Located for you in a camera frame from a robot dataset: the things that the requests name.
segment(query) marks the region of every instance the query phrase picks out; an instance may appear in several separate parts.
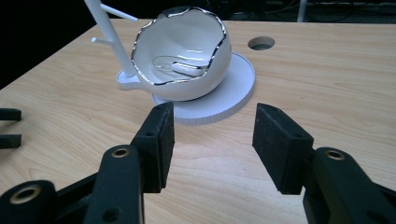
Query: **white plate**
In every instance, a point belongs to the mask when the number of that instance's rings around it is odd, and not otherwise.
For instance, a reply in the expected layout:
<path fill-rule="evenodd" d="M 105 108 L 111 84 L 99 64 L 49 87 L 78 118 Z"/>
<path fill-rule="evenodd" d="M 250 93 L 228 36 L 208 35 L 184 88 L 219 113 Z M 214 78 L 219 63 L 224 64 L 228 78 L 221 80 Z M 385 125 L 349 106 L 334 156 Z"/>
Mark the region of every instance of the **white plate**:
<path fill-rule="evenodd" d="M 202 125 L 226 119 L 239 111 L 254 90 L 254 68 L 244 56 L 234 53 L 223 81 L 207 95 L 183 102 L 174 102 L 175 122 Z M 156 105 L 168 100 L 152 94 Z"/>

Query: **light wood surface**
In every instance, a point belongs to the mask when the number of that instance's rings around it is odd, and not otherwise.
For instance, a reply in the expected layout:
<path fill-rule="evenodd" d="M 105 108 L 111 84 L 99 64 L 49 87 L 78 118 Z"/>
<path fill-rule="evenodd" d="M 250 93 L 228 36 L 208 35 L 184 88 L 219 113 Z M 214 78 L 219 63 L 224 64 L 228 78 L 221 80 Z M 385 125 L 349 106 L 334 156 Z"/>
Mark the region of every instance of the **light wood surface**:
<path fill-rule="evenodd" d="M 127 50 L 147 22 L 113 21 Z M 226 25 L 233 51 L 255 68 L 253 97 L 217 123 L 176 124 L 167 188 L 145 196 L 147 223 L 306 223 L 303 197 L 278 193 L 251 146 L 257 103 L 281 108 L 315 148 L 344 150 L 396 189 L 396 25 Z M 1 133 L 22 134 L 21 147 L 0 151 L 0 193 L 36 179 L 61 189 L 97 172 L 103 153 L 129 144 L 153 107 L 148 92 L 120 90 L 120 65 L 93 36 L 102 36 L 97 26 L 0 91 L 1 107 L 22 110 L 21 121 L 0 121 Z M 276 43 L 250 49 L 257 36 Z"/>

